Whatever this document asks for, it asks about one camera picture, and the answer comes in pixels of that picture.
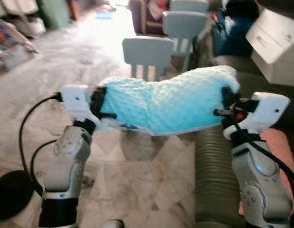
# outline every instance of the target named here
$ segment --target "black round base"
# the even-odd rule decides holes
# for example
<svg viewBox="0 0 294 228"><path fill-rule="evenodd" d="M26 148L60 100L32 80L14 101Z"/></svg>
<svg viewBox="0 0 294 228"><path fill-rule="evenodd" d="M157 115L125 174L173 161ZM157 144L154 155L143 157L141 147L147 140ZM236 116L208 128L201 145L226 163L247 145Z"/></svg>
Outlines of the black round base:
<svg viewBox="0 0 294 228"><path fill-rule="evenodd" d="M0 219L21 212L29 203L34 186L23 170L12 171L0 178Z"/></svg>

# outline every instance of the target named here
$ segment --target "light blue towel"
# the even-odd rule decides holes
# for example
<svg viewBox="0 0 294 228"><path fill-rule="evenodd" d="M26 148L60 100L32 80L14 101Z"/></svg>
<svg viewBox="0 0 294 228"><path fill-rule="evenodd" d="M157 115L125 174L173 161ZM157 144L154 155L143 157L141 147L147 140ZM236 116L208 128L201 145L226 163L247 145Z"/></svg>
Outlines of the light blue towel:
<svg viewBox="0 0 294 228"><path fill-rule="evenodd" d="M223 109L222 87L239 89L236 74L229 66L213 66L160 82L108 78L102 82L107 92L101 112L117 114L108 122L112 127L154 136L201 130L220 124L213 111Z"/></svg>

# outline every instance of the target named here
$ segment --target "white chair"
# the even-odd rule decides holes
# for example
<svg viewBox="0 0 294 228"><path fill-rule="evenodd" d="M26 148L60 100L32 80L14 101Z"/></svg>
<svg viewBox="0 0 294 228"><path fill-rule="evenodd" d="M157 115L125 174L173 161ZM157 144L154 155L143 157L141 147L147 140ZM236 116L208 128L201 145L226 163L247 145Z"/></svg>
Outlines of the white chair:
<svg viewBox="0 0 294 228"><path fill-rule="evenodd" d="M188 70L193 41L204 29L206 20L205 13L188 11L166 11L163 13L163 31L175 41L173 55L185 57L182 72Z"/></svg>
<svg viewBox="0 0 294 228"><path fill-rule="evenodd" d="M132 77L137 77L137 65L143 66L143 79L149 79L149 66L155 67L154 79L166 73L172 56L173 41L169 38L135 36L123 40L124 61L132 65Z"/></svg>
<svg viewBox="0 0 294 228"><path fill-rule="evenodd" d="M207 0L172 0L170 11L190 11L206 13L209 7Z"/></svg>

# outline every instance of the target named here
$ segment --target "pink cushion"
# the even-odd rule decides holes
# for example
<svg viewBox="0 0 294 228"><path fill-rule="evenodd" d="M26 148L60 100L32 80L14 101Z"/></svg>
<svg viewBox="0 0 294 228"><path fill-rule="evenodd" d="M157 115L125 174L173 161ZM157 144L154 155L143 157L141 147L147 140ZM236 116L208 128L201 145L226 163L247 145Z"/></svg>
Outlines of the pink cushion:
<svg viewBox="0 0 294 228"><path fill-rule="evenodd" d="M294 156L290 150L286 135L279 130L269 128L261 134L261 139L266 140L271 153L284 162L294 172ZM291 187L285 173L280 170L280 177L283 185L287 188L290 195L292 196ZM239 215L243 216L242 202L238 209Z"/></svg>

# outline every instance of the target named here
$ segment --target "tiled floor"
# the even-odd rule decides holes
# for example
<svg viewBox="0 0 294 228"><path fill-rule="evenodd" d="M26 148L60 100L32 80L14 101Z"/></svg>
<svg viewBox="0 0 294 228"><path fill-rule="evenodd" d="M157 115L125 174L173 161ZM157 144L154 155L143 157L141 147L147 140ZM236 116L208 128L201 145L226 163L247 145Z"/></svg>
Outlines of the tiled floor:
<svg viewBox="0 0 294 228"><path fill-rule="evenodd" d="M110 75L127 77L122 40L133 35L129 11L113 20L87 19L37 40L41 53L0 77L0 176L20 169L18 129L26 111L65 84L95 86ZM29 119L26 157L57 138L70 121L61 104L48 102ZM52 160L53 146L40 152L40 180ZM190 228L194 221L194 143L192 135L151 137L112 130L95 132L85 167L78 209L81 228L100 228L110 218L126 228ZM34 195L19 215L0 228L38 224L41 200Z"/></svg>

